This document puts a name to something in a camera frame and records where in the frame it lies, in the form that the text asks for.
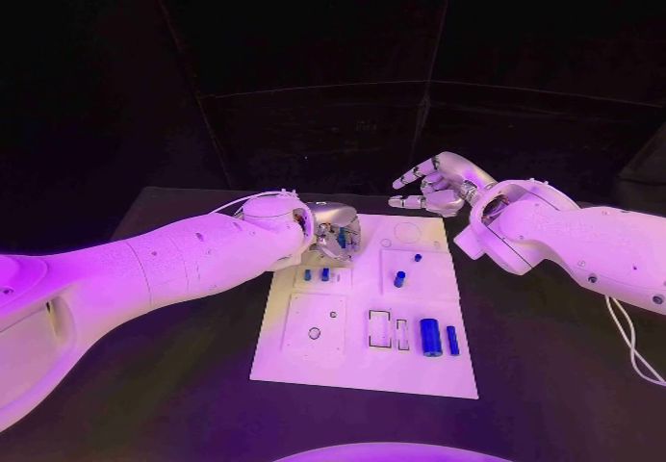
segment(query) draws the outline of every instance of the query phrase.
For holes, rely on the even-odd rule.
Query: circular hole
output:
[[[309,337],[316,340],[319,338],[319,336],[322,335],[322,331],[313,327],[309,331]]]

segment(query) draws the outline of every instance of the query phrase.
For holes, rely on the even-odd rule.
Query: white robotic arm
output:
[[[235,217],[186,218],[58,255],[0,256],[0,431],[120,324],[297,265],[309,248],[349,260],[359,231],[352,207],[275,192],[252,196]]]
[[[580,209],[548,183],[497,183],[451,152],[392,185],[398,189],[421,177],[424,195],[397,196],[388,203],[450,217],[469,202],[469,226],[456,243],[473,259],[487,254],[515,274],[552,260],[582,287],[666,314],[666,218],[613,207]]]

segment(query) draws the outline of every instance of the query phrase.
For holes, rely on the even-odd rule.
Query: small blue object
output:
[[[392,281],[392,285],[395,287],[402,287],[402,284],[405,283],[405,277],[407,277],[405,271],[399,271],[395,274],[395,280]]]
[[[453,325],[447,325],[447,336],[451,356],[458,356],[461,354],[461,350],[458,349],[458,338],[456,337],[456,327]]]
[[[430,358],[441,356],[440,326],[437,320],[421,320],[421,342],[424,344],[424,356]]]
[[[337,244],[342,248],[347,247],[347,241],[345,240],[345,228],[340,228],[340,234],[337,235]]]

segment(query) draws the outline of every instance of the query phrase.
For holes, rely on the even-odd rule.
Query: cable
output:
[[[209,213],[211,214],[215,214],[218,213],[222,209],[226,209],[231,205],[234,204],[238,204],[239,202],[244,202],[245,200],[249,200],[249,199],[254,199],[255,197],[261,197],[264,195],[280,195],[280,194],[286,194],[286,195],[296,195],[294,192],[288,192],[287,190],[281,190],[281,191],[265,191],[265,192],[260,192],[257,194],[252,194],[252,195],[247,195],[245,197],[242,197],[241,199],[236,199],[236,200],[232,200],[231,202],[228,202],[225,205],[221,205],[215,210],[212,210]]]
[[[608,312],[610,312],[610,315],[613,317],[613,320],[614,320],[614,324],[617,325],[617,330],[620,331],[620,335],[621,335],[621,338],[624,339],[624,343],[627,344],[629,346],[629,358],[630,358],[630,361],[631,361],[631,366],[634,368],[634,371],[636,373],[639,374],[639,376],[650,383],[653,383],[655,385],[659,385],[662,387],[666,387],[666,380],[663,379],[663,377],[659,375],[659,372],[655,370],[655,368],[652,367],[650,363],[647,362],[646,358],[642,356],[642,353],[636,350],[636,329],[634,329],[634,323],[631,322],[631,318],[629,317],[629,314],[627,314],[627,311],[624,310],[624,307],[621,306],[620,302],[617,301],[617,299],[614,298],[613,299],[613,302],[614,302],[614,305],[617,307],[617,309],[620,310],[620,313],[624,315],[624,319],[627,320],[627,324],[629,324],[629,337],[627,337],[627,333],[624,332],[624,328],[621,327],[621,324],[620,324],[620,320],[617,319],[617,315],[613,311],[613,308],[611,308],[611,298],[606,295],[606,298],[607,298],[607,307],[608,307]],[[639,365],[636,364],[636,358],[640,359],[643,365],[646,366],[646,369],[649,370],[649,372],[652,373],[652,375],[656,377],[652,378],[649,377],[643,371],[639,369]]]

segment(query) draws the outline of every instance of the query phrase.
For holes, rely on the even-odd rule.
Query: wire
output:
[[[231,205],[234,204],[238,204],[239,202],[244,202],[245,200],[249,200],[249,199],[254,199],[255,197],[261,197],[264,195],[278,195],[278,194],[286,194],[286,195],[291,195],[294,194],[293,192],[287,192],[286,190],[281,190],[281,191],[265,191],[265,192],[260,192],[257,194],[252,194],[252,195],[247,195],[245,197],[242,197],[241,199],[236,199],[236,200],[232,200],[231,202],[228,202],[225,205],[221,205],[215,210],[211,210],[211,214],[215,214],[218,213],[222,209],[226,209]]]
[[[636,329],[634,329],[634,323],[631,322],[631,318],[629,317],[629,314],[627,314],[627,311],[624,310],[624,307],[621,306],[620,302],[617,301],[616,298],[610,298],[607,295],[606,295],[606,298],[607,298],[607,307],[608,307],[608,312],[610,312],[610,315],[613,317],[613,320],[614,320],[614,324],[617,325],[617,330],[620,331],[620,335],[621,335],[621,338],[624,339],[624,343],[627,344],[629,346],[629,359],[631,361],[631,366],[634,368],[634,371],[636,373],[639,374],[639,376],[650,383],[653,383],[655,385],[659,385],[662,387],[666,387],[666,380],[663,379],[663,377],[659,375],[659,372],[655,370],[655,368],[652,367],[650,363],[647,362],[646,358],[642,356],[642,353],[636,350]],[[617,319],[617,314],[614,313],[613,311],[613,307],[611,307],[611,300],[614,302],[614,305],[617,307],[617,309],[620,310],[620,313],[624,315],[624,319],[627,320],[627,324],[629,324],[629,337],[627,337],[627,333],[624,332],[624,328],[621,327],[621,324],[620,324],[620,320]],[[636,364],[636,358],[639,358],[639,360],[642,361],[646,369],[649,370],[649,372],[652,373],[652,375],[656,377],[652,378],[649,377],[643,371],[639,369],[639,365]]]

